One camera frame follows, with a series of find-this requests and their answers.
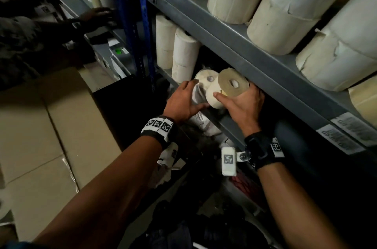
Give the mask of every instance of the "qr code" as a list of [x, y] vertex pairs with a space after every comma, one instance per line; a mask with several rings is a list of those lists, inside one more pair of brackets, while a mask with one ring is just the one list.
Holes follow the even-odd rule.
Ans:
[[224, 164], [233, 164], [233, 155], [224, 155]]

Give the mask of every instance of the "box flap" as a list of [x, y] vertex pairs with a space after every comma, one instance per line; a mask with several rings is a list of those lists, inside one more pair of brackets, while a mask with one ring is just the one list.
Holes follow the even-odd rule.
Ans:
[[5, 183], [62, 155], [34, 84], [0, 93], [0, 162]]
[[32, 241], [76, 194], [64, 156], [7, 185], [20, 241]]
[[38, 89], [81, 189], [120, 154], [118, 144], [76, 69], [41, 78]]

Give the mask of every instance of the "brown cardboard box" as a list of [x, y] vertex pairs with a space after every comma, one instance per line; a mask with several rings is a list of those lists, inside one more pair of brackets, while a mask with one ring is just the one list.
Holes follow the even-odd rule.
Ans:
[[74, 68], [0, 93], [0, 163], [20, 240], [33, 240], [119, 154]]

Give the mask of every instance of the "camouflage shirt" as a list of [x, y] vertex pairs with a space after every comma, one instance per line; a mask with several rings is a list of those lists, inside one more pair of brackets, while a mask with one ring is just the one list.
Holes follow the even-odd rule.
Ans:
[[29, 18], [0, 18], [0, 91], [39, 76], [22, 55], [42, 50], [40, 35], [40, 27]]

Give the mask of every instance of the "shelving unit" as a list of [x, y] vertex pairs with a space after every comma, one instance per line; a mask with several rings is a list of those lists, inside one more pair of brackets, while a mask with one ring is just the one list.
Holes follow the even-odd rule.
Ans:
[[[314, 130], [328, 124], [333, 127], [331, 120], [348, 112], [371, 126], [353, 107], [347, 91], [324, 91], [311, 84], [298, 71], [295, 55], [273, 56], [259, 49], [247, 37], [246, 25], [221, 22], [209, 13], [207, 0], [148, 1]], [[168, 73], [162, 74], [169, 79]], [[242, 144], [240, 130], [228, 114], [208, 118]], [[370, 151], [346, 132], [335, 129]]]

